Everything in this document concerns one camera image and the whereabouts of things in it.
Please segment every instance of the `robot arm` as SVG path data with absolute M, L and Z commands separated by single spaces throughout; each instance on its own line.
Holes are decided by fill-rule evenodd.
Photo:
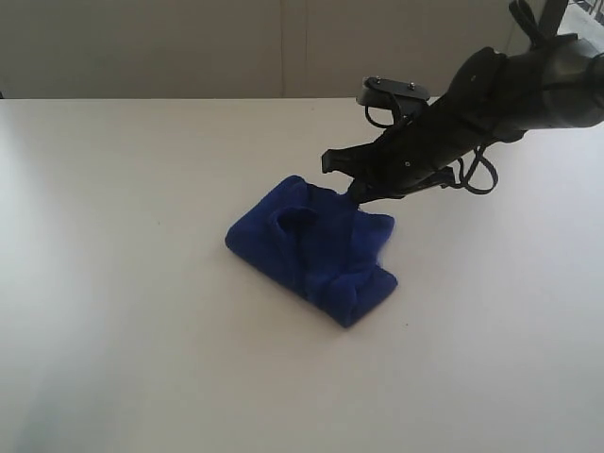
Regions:
M 493 143 L 518 141 L 532 129 L 604 121 L 604 54 L 576 34 L 543 36 L 525 0 L 512 2 L 510 10 L 531 38 L 527 53 L 508 57 L 490 47 L 480 50 L 432 105 L 422 87 L 365 79 L 358 102 L 368 119 L 380 126 L 369 107 L 389 109 L 394 123 L 372 143 L 327 151 L 323 172 L 353 177 L 348 193 L 357 203 L 435 186 L 469 187 L 477 165 L 491 165 L 484 150 Z M 475 162 L 458 183 L 448 165 L 473 150 Z

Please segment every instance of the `fabric fold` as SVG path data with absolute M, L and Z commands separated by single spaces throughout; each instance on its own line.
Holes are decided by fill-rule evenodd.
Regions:
M 350 327 L 387 298 L 396 278 L 378 266 L 394 219 L 289 176 L 226 235 L 226 246 Z

